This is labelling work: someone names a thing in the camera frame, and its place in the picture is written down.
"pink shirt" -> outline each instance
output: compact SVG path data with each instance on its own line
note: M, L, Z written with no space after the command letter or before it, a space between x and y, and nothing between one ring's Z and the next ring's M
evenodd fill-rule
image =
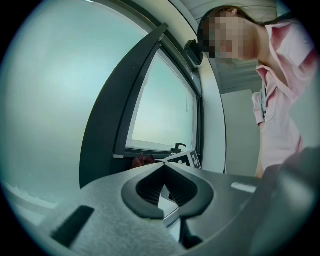
M282 164L303 149L300 132L289 111L316 73L318 59L315 46L301 24L288 21L265 28L269 34L271 54L279 63L288 86L269 67L258 63L256 71L266 89L265 119L259 107L258 92L252 95L252 101L257 125L265 122L261 131L263 170Z

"shirt sleeve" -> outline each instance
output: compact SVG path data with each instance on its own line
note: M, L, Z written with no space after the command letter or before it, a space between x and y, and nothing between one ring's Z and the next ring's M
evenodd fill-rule
M260 108L260 103L259 103L259 93L255 92L252 95L252 102L253 102L253 113L255 116L256 124L259 125L265 121L263 113Z

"window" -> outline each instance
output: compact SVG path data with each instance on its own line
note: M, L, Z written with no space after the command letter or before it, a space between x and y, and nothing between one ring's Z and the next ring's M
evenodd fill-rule
M194 148L196 100L186 79L159 49L143 82L126 147L170 151L176 143L183 143L183 151Z

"dark hair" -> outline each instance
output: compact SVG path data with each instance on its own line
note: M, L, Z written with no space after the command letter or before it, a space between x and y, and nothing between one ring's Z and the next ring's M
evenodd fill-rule
M251 18L248 14L246 14L245 11L243 11L240 7L238 6L233 6L233 5L222 5L216 8L213 8L211 10L209 10L201 19L200 23L199 23L199 27L198 27L198 32L197 32L197 38L198 38L198 44L201 47L201 49L204 52L210 52L209 51L209 38L205 37L205 33L204 33L204 24L205 22L209 19L209 17L212 17L215 14L218 14L220 12L226 12L229 9L236 9L237 10L237 14L239 17L246 19L256 25L259 26L266 26L266 25L274 25L274 24L278 24L280 22L284 22L284 21L288 21L288 20L293 20L295 19L295 17L293 16L292 12L286 13L274 20L271 21L267 21L267 22L257 22L255 21L253 18Z

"gray surface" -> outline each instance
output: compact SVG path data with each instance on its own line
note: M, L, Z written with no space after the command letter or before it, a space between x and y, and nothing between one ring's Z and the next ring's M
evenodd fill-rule
M204 213L186 221L191 234L203 240L214 238L226 229L253 196L252 193L235 189L231 185L241 183L257 187L261 181L255 177L208 172L178 163L169 165L204 179L213 188L213 200Z
M233 65L218 63L221 81L221 94L228 94L243 90L251 90L253 93L261 89L262 79L256 72L256 60L234 59Z
M226 125L226 169L228 174L254 176L260 150L250 90L221 95Z
M162 220L142 219L124 204L121 190L134 176L163 163L156 163L96 180L73 200L58 206L40 230L50 234L79 206L94 213L71 245L81 255L172 255L184 249L175 241Z
M243 7L248 15L257 21L271 20L276 14L276 0L180 0L196 21L212 8L232 5Z

